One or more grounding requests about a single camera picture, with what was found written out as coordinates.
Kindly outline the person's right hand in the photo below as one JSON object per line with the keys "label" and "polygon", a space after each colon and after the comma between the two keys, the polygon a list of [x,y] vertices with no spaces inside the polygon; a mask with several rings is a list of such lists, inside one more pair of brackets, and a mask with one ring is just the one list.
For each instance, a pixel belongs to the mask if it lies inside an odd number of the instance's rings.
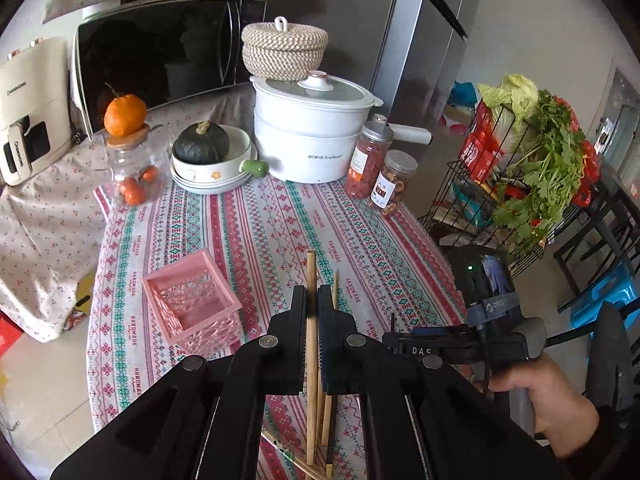
{"label": "person's right hand", "polygon": [[535,430],[547,438],[557,458],[567,458],[583,448],[598,429],[597,409],[573,388],[559,364],[545,354],[492,376],[489,389],[526,390],[534,408]]}

